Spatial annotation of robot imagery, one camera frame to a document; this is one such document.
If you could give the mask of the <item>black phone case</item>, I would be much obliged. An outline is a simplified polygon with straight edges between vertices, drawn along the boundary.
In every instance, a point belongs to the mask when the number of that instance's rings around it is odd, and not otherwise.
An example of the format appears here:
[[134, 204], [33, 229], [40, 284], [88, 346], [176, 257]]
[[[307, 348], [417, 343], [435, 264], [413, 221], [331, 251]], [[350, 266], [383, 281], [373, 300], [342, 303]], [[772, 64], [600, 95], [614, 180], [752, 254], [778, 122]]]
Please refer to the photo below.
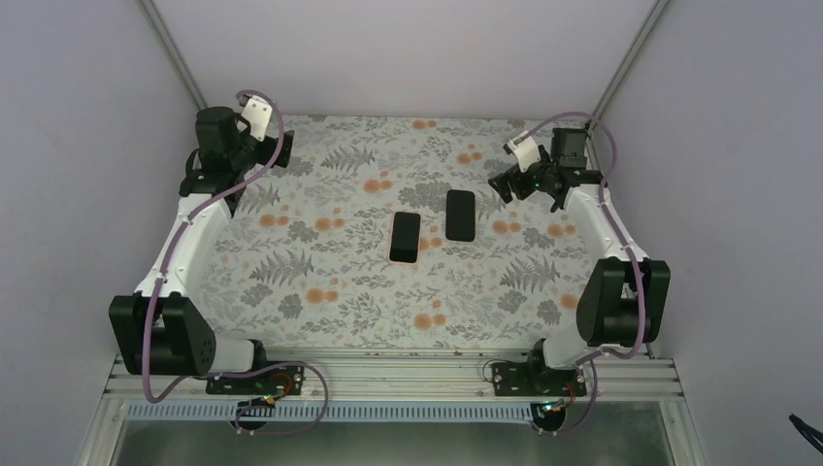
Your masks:
[[467, 190], [450, 189], [446, 194], [445, 237], [472, 242], [476, 237], [476, 197]]

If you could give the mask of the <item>phone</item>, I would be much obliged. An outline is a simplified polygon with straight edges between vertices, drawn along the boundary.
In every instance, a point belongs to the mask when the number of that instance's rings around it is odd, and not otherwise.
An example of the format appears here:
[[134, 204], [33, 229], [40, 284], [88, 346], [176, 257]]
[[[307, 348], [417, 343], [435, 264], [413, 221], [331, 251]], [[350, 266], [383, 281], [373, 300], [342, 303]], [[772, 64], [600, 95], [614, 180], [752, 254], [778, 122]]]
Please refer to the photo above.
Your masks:
[[397, 212], [392, 219], [388, 258], [391, 262], [414, 264], [418, 260], [421, 215]]

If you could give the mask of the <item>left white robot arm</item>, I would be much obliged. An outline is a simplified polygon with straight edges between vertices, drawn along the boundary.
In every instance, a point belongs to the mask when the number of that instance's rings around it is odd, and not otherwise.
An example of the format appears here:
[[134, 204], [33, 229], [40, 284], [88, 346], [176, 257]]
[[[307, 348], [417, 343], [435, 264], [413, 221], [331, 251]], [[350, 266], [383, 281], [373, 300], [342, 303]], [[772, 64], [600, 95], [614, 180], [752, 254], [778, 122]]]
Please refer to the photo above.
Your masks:
[[233, 219], [256, 166], [286, 167], [294, 134], [268, 136], [278, 112], [250, 98], [236, 112], [209, 107], [196, 115], [198, 147], [186, 160], [174, 224], [146, 277], [130, 295], [118, 295], [109, 318], [131, 375], [192, 376], [231, 373], [244, 392], [270, 379], [257, 340], [219, 337], [202, 316], [201, 280], [214, 245]]

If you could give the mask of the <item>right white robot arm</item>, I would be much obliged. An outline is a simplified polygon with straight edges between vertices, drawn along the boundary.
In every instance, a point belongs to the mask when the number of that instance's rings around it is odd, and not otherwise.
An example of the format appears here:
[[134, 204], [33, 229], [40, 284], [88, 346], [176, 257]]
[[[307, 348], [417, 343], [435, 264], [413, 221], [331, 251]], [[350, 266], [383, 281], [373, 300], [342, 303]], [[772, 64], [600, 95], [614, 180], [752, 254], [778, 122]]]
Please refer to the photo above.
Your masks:
[[555, 128], [550, 145], [523, 132], [504, 145], [515, 164], [489, 185], [505, 203], [536, 192], [553, 201], [577, 228], [594, 268], [578, 299], [576, 327], [537, 345], [538, 361], [525, 373], [528, 387], [548, 395], [576, 369], [608, 354], [628, 359], [659, 335], [671, 269], [651, 258], [627, 231], [611, 202], [605, 176], [591, 169], [582, 129]]

